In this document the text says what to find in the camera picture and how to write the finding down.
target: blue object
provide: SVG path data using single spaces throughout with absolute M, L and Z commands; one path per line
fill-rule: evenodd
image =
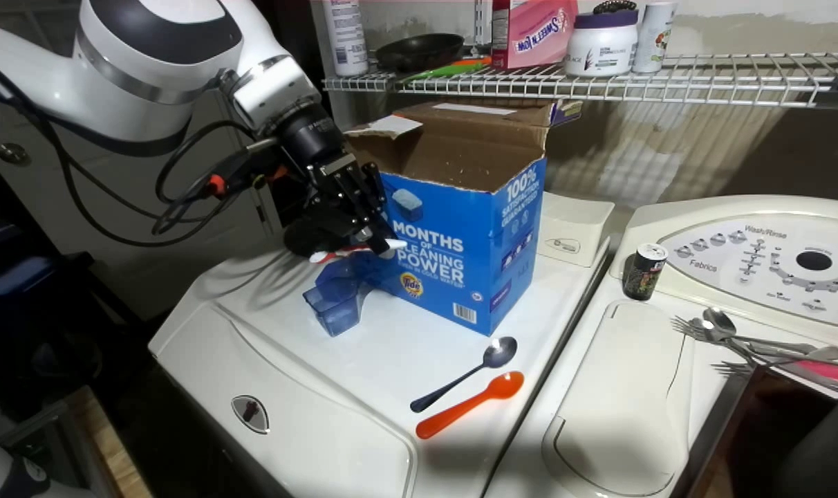
M 371 291 L 367 280 L 359 272 L 359 258 L 371 255 L 353 255 L 328 262 L 314 278 L 314 287 L 305 293 L 305 301 L 312 307 L 314 319 L 332 338 L 359 323 L 359 311 Z

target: spoon handle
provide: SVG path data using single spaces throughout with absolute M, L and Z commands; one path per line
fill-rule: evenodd
M 440 401 L 450 388 L 457 388 L 458 381 L 464 381 L 466 376 L 473 376 L 473 373 L 482 372 L 482 369 L 484 369 L 484 366 L 476 366 L 473 372 L 461 373 L 458 379 L 443 386 L 440 391 L 415 398 L 415 401 L 410 405 L 411 413 L 428 409 L 428 406 L 432 406 L 435 401 Z
M 493 398 L 489 391 L 482 391 L 479 397 L 464 398 L 464 401 L 453 405 L 450 409 L 436 413 L 436 416 L 421 420 L 417 428 L 415 428 L 415 435 L 421 439 L 428 439 L 428 437 L 440 435 L 446 427 L 457 424 L 471 409 L 476 409 L 479 405 L 484 405 L 486 398 Z

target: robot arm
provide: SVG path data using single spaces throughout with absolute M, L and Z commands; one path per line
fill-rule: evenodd
M 126 154 L 180 148 L 195 98 L 222 89 L 256 150 L 278 152 L 310 186 L 305 218 L 285 236 L 289 249 L 388 249 L 374 171 L 345 152 L 320 95 L 251 0 L 82 0 L 71 56 L 0 30 L 0 76 L 52 120 Z M 245 150 L 216 177 L 270 166 Z M 229 186 L 204 182 L 202 195 L 227 197 Z

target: black spoon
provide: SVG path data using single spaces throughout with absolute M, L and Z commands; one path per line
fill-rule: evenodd
M 518 354 L 518 341 L 515 338 L 497 338 L 493 347 L 484 350 L 482 363 L 473 372 L 461 373 L 458 379 L 443 386 L 440 391 L 435 391 L 428 397 L 415 398 L 410 405 L 411 413 L 424 413 L 426 406 L 432 406 L 436 398 L 443 398 L 450 388 L 457 388 L 458 381 L 464 381 L 476 372 L 505 366 L 515 354 Z

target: orange spoon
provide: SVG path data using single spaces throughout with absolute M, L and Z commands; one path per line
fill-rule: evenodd
M 458 405 L 453 405 L 446 413 L 436 413 L 432 419 L 426 419 L 424 424 L 417 424 L 417 437 L 428 439 L 435 435 L 440 435 L 446 427 L 457 424 L 461 416 L 466 416 L 471 409 L 476 409 L 479 405 L 489 401 L 489 398 L 511 398 L 515 394 L 519 394 L 522 388 L 522 373 L 519 372 L 508 372 L 495 376 L 479 397 L 464 398 Z

